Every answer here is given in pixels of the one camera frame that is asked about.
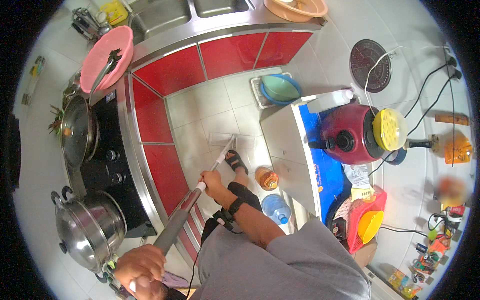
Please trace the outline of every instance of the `blue water jug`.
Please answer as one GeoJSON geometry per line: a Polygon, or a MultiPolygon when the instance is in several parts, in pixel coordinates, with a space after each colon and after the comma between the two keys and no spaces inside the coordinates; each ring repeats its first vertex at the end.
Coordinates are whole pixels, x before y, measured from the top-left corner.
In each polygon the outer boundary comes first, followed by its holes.
{"type": "Polygon", "coordinates": [[[271,194],[266,196],[262,202],[262,209],[278,225],[288,223],[288,219],[292,214],[290,207],[280,195],[271,194]]]}

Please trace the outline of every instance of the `stainless steel sink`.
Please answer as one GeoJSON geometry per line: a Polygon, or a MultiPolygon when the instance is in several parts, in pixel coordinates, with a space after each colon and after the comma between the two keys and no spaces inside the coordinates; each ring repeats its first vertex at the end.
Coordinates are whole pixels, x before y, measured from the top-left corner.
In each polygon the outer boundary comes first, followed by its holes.
{"type": "Polygon", "coordinates": [[[133,30],[134,45],[192,19],[188,0],[139,1],[138,5],[135,4],[128,23],[133,30]]]}
{"type": "Polygon", "coordinates": [[[250,9],[247,0],[193,0],[197,15],[209,18],[226,13],[246,12],[250,9]]]}

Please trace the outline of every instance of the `pink plastic basin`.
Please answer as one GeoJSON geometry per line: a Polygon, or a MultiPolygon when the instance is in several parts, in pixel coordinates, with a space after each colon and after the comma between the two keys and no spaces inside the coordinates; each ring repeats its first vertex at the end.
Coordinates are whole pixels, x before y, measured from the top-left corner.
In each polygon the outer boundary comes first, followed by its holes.
{"type": "Polygon", "coordinates": [[[115,69],[105,75],[102,82],[96,88],[96,91],[104,90],[117,82],[128,68],[133,56],[133,31],[128,26],[119,26],[110,30],[106,35],[95,44],[82,67],[80,76],[80,87],[89,94],[92,90],[95,79],[100,71],[105,67],[108,57],[112,50],[120,48],[119,55],[122,55],[115,69]]]}

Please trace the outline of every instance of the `mop head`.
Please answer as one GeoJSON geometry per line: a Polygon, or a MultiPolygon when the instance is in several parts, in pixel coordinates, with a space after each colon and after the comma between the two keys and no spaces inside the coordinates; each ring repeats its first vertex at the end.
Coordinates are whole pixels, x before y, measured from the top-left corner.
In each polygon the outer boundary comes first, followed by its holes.
{"type": "Polygon", "coordinates": [[[254,136],[243,135],[243,134],[231,134],[231,133],[218,133],[211,132],[209,137],[209,143],[211,146],[225,147],[233,136],[233,146],[232,149],[255,149],[255,140],[254,136]]]}

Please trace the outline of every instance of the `white tiled floor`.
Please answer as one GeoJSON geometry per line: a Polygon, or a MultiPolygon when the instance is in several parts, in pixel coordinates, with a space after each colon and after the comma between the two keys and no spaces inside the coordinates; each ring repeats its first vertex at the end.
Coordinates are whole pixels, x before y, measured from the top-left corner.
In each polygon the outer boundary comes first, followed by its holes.
{"type": "MultiPolygon", "coordinates": [[[[249,190],[259,196],[260,201],[271,193],[280,194],[278,189],[264,191],[253,175],[259,166],[271,168],[272,162],[259,123],[262,112],[255,103],[250,80],[281,72],[281,68],[270,68],[234,74],[198,84],[167,98],[177,153],[191,189],[197,185],[200,173],[208,170],[220,154],[220,147],[208,144],[210,132],[240,133],[256,137],[254,149],[236,149],[250,173],[249,190]]],[[[225,186],[235,178],[226,163],[222,163],[218,171],[225,186]]],[[[220,209],[206,194],[197,204],[205,219],[220,209]]]]}

